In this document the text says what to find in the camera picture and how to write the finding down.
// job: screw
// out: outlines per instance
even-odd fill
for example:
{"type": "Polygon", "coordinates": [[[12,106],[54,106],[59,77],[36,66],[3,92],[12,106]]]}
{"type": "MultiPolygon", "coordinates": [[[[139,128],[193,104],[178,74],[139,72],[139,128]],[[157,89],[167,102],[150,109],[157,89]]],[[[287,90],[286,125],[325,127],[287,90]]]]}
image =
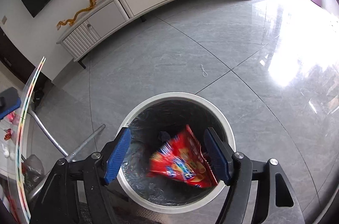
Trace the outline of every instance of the screw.
{"type": "Polygon", "coordinates": [[[59,166],[62,166],[63,164],[65,164],[65,162],[66,162],[65,158],[61,158],[61,159],[59,159],[59,160],[57,161],[57,164],[58,164],[59,166]]]}
{"type": "Polygon", "coordinates": [[[101,154],[100,154],[100,152],[94,152],[94,153],[92,153],[91,157],[93,159],[99,159],[101,157],[101,154]]]}
{"type": "Polygon", "coordinates": [[[241,152],[236,152],[236,153],[234,153],[234,157],[237,158],[237,159],[243,159],[244,154],[241,153],[241,152]]]}
{"type": "Polygon", "coordinates": [[[270,159],[270,163],[271,163],[272,165],[276,166],[276,165],[278,164],[278,160],[272,158],[272,159],[270,159]]]}

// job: trash can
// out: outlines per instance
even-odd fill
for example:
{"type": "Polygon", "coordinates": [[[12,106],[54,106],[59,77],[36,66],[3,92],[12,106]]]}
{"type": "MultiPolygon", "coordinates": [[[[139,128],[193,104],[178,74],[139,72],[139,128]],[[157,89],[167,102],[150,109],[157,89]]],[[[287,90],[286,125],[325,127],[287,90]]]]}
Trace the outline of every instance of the trash can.
{"type": "Polygon", "coordinates": [[[198,188],[161,175],[147,175],[150,156],[163,145],[159,132],[166,131],[173,137],[186,124],[201,143],[203,153],[203,133],[208,127],[213,127],[235,151],[233,132],[225,116],[206,99],[189,93],[170,92],[145,100],[128,114],[118,130],[128,127],[132,133],[118,181],[126,194],[146,209],[159,213],[192,211],[213,200],[225,186],[218,181],[216,187],[198,188]]]}

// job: white string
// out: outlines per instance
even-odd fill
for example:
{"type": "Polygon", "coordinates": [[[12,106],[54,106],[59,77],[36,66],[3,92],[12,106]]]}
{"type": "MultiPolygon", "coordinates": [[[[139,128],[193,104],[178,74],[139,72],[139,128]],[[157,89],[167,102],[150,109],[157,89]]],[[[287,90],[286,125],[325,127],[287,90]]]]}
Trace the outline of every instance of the white string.
{"type": "Polygon", "coordinates": [[[201,65],[201,69],[202,69],[202,75],[204,76],[204,77],[207,77],[208,76],[208,74],[207,74],[207,72],[204,70],[204,68],[202,67],[202,64],[200,64],[201,65]]]}

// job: black trash bag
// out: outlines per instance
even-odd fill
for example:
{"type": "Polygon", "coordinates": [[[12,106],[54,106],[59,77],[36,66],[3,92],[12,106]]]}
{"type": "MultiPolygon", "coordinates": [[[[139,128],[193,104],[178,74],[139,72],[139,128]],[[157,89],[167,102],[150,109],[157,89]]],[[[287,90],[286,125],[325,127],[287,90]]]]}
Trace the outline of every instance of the black trash bag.
{"type": "Polygon", "coordinates": [[[203,134],[213,127],[222,141],[227,141],[220,122],[200,105],[184,100],[160,102],[142,111],[128,126],[132,133],[131,145],[121,168],[133,190],[145,200],[163,206],[180,206],[202,199],[214,187],[198,188],[184,182],[157,175],[147,177],[149,159],[162,145],[159,132],[166,131],[171,138],[188,124],[206,151],[203,134]]]}
{"type": "Polygon", "coordinates": [[[44,178],[45,171],[42,162],[34,154],[30,155],[23,163],[24,168],[24,190],[29,194],[44,178]]]}

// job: door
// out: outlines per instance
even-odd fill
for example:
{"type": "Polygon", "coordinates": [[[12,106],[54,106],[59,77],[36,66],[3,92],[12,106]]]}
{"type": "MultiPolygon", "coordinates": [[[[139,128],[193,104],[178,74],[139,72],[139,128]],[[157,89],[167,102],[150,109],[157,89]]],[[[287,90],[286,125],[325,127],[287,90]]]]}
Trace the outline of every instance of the door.
{"type": "Polygon", "coordinates": [[[89,23],[100,37],[105,36],[128,19],[125,12],[125,17],[122,15],[117,3],[120,4],[118,0],[111,2],[88,18],[89,23]]]}
{"type": "MultiPolygon", "coordinates": [[[[35,66],[14,46],[1,28],[0,61],[25,84],[35,69],[35,66]]],[[[40,73],[34,90],[43,87],[46,81],[47,77],[40,73]]]]}

